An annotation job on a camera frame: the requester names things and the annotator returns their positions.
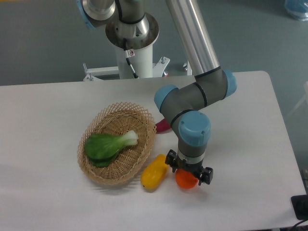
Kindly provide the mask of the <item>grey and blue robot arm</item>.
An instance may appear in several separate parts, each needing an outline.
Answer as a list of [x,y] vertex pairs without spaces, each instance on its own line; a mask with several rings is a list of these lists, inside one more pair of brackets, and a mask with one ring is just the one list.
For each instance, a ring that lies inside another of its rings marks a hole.
[[[237,89],[232,72],[222,70],[194,0],[168,0],[167,6],[183,44],[195,82],[181,89],[160,88],[154,102],[178,137],[178,151],[170,151],[166,164],[192,173],[209,184],[213,169],[203,167],[210,137],[210,121],[201,109],[232,95]],[[158,70],[153,44],[159,35],[156,19],[142,0],[79,0],[78,10],[90,29],[105,26],[116,51],[121,79],[150,78]]]

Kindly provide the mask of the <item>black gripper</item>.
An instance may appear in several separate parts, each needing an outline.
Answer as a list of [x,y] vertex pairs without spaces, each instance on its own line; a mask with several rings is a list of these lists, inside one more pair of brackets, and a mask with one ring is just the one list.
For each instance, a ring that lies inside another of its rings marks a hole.
[[166,155],[165,164],[172,168],[175,173],[177,169],[192,173],[198,179],[198,185],[202,183],[209,185],[213,178],[213,168],[203,167],[203,157],[196,157],[191,159],[181,159],[178,154],[170,149]]

